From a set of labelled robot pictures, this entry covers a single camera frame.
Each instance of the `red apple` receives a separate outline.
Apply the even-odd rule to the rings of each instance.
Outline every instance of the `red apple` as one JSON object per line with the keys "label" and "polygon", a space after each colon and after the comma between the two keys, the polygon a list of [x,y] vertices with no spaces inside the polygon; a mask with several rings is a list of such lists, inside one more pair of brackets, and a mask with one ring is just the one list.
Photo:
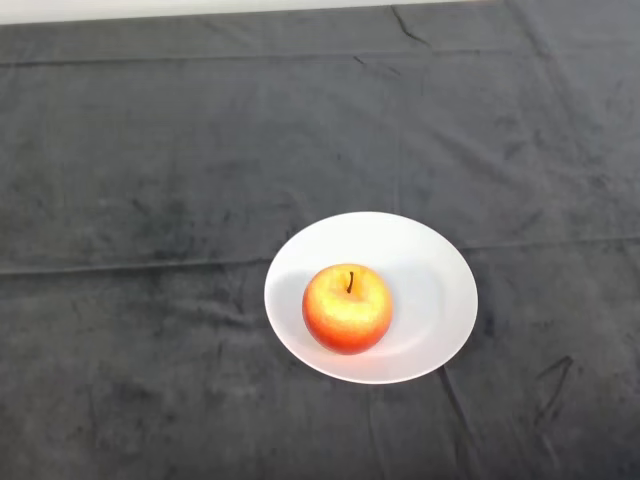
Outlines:
{"label": "red apple", "polygon": [[384,280],[362,265],[341,264],[319,272],[304,292],[302,314],[318,342],[338,353],[360,353],[384,336],[393,314]]}

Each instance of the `white plate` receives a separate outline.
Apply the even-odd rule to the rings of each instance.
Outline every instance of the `white plate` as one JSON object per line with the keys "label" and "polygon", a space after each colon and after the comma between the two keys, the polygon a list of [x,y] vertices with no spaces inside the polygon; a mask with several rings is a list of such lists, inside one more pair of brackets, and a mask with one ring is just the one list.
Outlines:
{"label": "white plate", "polygon": [[[358,355],[325,349],[302,318],[307,284],[338,263],[372,268],[393,295],[389,331]],[[478,293],[464,258],[439,233],[398,215],[357,212],[291,238],[269,267],[264,302],[276,335],[304,363],[342,380],[379,384],[419,377],[453,357],[473,330]]]}

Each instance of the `white wall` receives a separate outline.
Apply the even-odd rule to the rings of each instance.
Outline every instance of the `white wall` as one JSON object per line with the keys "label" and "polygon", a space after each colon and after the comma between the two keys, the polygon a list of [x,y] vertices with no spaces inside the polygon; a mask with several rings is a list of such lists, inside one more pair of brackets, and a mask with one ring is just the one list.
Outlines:
{"label": "white wall", "polygon": [[437,1],[442,0],[0,0],[0,24],[304,10]]}

